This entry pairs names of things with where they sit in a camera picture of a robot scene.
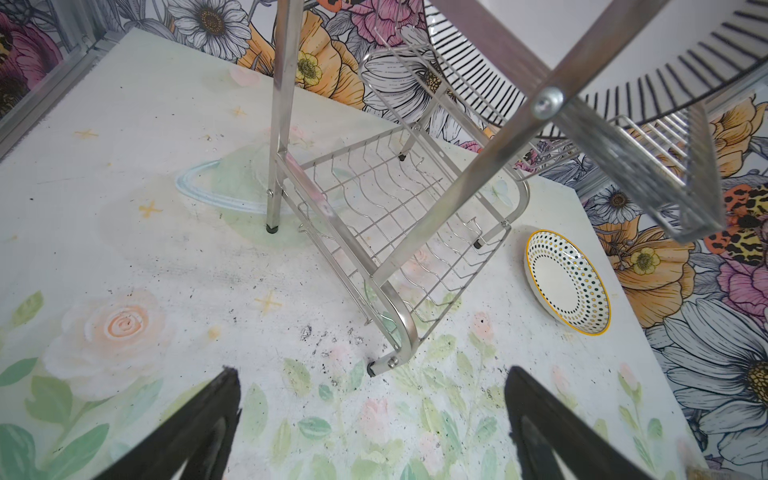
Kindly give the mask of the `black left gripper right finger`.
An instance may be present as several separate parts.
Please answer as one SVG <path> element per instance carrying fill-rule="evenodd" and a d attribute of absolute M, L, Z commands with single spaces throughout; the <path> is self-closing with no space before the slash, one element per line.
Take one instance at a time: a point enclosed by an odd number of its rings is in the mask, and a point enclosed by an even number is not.
<path fill-rule="evenodd" d="M 520 366 L 509 370 L 504 398 L 523 479 L 647 479 Z"/>

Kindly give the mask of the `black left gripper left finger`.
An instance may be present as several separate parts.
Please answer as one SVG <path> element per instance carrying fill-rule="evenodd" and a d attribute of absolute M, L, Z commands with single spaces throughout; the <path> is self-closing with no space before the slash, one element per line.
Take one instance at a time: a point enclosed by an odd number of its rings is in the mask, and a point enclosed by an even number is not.
<path fill-rule="evenodd" d="M 238 371 L 225 367 L 100 479 L 221 479 L 241 410 Z"/>

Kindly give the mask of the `yellow rim dotted plate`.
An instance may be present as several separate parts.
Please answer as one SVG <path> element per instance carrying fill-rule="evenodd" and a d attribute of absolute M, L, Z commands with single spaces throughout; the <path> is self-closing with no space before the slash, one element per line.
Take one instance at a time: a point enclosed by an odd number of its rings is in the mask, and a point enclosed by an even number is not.
<path fill-rule="evenodd" d="M 588 336 L 608 330 L 611 305 L 604 283 L 569 239 L 550 230 L 535 231 L 526 241 L 524 266 L 530 288 L 552 317 Z"/>

